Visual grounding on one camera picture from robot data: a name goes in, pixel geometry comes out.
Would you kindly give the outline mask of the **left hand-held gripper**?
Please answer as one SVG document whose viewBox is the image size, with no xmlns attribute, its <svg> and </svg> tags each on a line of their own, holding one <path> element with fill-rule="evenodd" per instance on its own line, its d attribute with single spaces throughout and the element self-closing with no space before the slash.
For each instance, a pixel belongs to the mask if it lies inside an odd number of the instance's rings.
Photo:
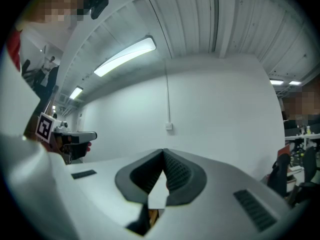
<svg viewBox="0 0 320 240">
<path fill-rule="evenodd" d="M 95 131 L 71 131 L 66 121 L 44 113 L 38 117 L 35 135 L 50 152 L 60 154 L 67 165 L 85 157 L 88 143 L 98 137 Z"/>
</svg>

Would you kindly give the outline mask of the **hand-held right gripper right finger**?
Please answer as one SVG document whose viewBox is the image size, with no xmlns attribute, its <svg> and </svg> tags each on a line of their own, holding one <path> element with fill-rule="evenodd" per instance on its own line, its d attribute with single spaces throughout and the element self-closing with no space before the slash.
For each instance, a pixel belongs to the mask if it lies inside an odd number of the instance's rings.
<svg viewBox="0 0 320 240">
<path fill-rule="evenodd" d="M 163 154 L 187 170 L 167 198 L 164 240 L 278 240 L 303 212 L 230 164 L 173 149 Z"/>
</svg>

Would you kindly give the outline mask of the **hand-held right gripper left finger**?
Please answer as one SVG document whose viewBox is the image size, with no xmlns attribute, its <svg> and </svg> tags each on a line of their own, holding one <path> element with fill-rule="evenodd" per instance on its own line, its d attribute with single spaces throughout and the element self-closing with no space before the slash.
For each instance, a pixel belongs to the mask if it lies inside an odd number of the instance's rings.
<svg viewBox="0 0 320 240">
<path fill-rule="evenodd" d="M 143 240 L 164 210 L 162 151 L 66 165 L 50 154 L 56 189 L 79 240 Z"/>
</svg>

